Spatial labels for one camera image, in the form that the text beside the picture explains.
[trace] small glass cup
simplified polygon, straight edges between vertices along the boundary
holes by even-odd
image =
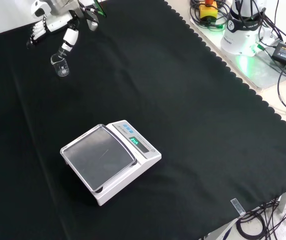
[[[51,64],[53,65],[56,74],[60,77],[65,77],[69,75],[70,70],[66,59],[59,54],[54,54],[51,56]]]

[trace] green light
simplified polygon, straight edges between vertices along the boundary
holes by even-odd
[[[136,141],[134,138],[131,138],[130,140],[131,140],[135,145],[138,145],[138,144],[139,144],[139,142]]]
[[[239,55],[238,56],[238,67],[241,69],[241,71],[245,74],[248,75],[249,72],[249,62],[248,62],[248,57]]]

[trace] metal plate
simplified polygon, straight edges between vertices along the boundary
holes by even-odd
[[[132,153],[104,125],[98,125],[61,150],[62,156],[91,191],[135,162]]]
[[[260,51],[255,56],[234,55],[224,51],[221,48],[221,39],[224,36],[224,30],[212,30],[191,23],[199,30],[197,33],[201,38],[207,40],[213,49],[215,49],[224,59],[237,70],[241,77],[246,80],[255,90],[264,91],[278,83],[280,69],[273,63],[270,57],[263,51]],[[271,38],[271,44],[275,41],[275,37]],[[267,47],[266,50],[272,55],[274,48]],[[286,80],[286,76],[281,77],[281,82]]]

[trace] green digital display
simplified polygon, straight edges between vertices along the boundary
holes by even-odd
[[[140,149],[144,154],[148,153],[149,150],[135,137],[129,137],[130,141],[137,146],[138,149]]]

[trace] white table surface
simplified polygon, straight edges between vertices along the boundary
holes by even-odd
[[[268,6],[266,9],[266,14],[270,17],[270,19],[274,19],[274,12],[275,12],[275,6],[276,6],[276,0],[268,0]],[[186,21],[188,25],[196,32],[198,33],[198,29],[193,26],[193,24],[190,22],[190,0],[167,0],[168,4],[171,6],[172,9],[176,10],[180,14],[181,17],[183,17],[183,20]],[[277,18],[276,18],[276,26],[279,27],[282,31],[286,33],[286,0],[280,0],[278,12],[277,12]],[[217,53],[210,45],[209,42],[206,42],[207,46],[211,48],[213,52],[215,52],[218,56],[220,56],[223,60],[224,58]],[[229,68],[231,68],[231,71],[236,74],[239,78],[242,78],[237,71],[233,69],[233,67],[229,64],[227,64]],[[282,96],[283,101],[286,104],[286,81],[280,84],[280,93]],[[264,101],[268,102],[269,106],[274,108],[275,113],[279,114],[282,118],[282,120],[286,121],[286,108],[282,105],[282,103],[279,100],[278,93],[277,93],[277,86],[271,87],[263,92],[256,92],[256,94],[260,95]]]

